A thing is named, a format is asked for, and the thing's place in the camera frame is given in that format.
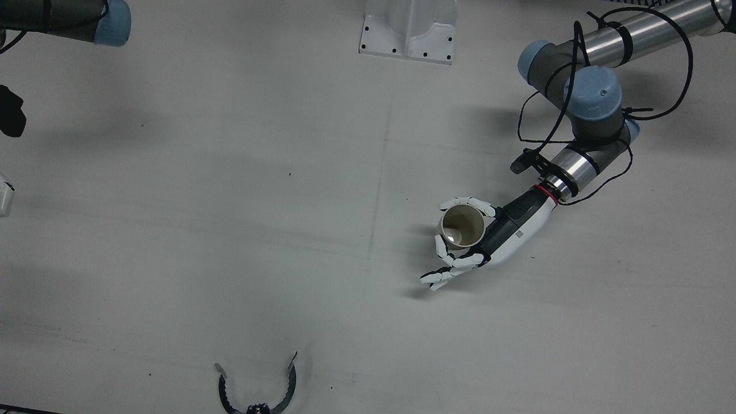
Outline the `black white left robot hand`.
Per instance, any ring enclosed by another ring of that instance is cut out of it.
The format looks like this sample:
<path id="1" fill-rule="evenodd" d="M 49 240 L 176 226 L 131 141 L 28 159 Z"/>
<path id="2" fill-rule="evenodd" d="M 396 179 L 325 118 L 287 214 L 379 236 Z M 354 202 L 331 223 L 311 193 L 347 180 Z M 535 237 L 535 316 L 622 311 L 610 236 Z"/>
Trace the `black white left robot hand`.
<path id="1" fill-rule="evenodd" d="M 542 185 L 531 186 L 502 206 L 475 197 L 443 202 L 434 241 L 435 254 L 444 265 L 421 275 L 420 282 L 437 290 L 459 275 L 504 263 L 541 230 L 557 205 Z"/>

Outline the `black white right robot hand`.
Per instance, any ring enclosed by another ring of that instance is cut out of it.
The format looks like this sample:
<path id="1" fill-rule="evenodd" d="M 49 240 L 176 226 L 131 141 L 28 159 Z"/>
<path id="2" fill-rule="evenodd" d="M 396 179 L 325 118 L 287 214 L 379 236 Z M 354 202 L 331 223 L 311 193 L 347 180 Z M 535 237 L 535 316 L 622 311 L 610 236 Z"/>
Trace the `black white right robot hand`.
<path id="1" fill-rule="evenodd" d="M 15 197 L 15 187 L 10 181 L 1 173 L 1 218 L 8 217 L 10 215 L 13 200 Z"/>

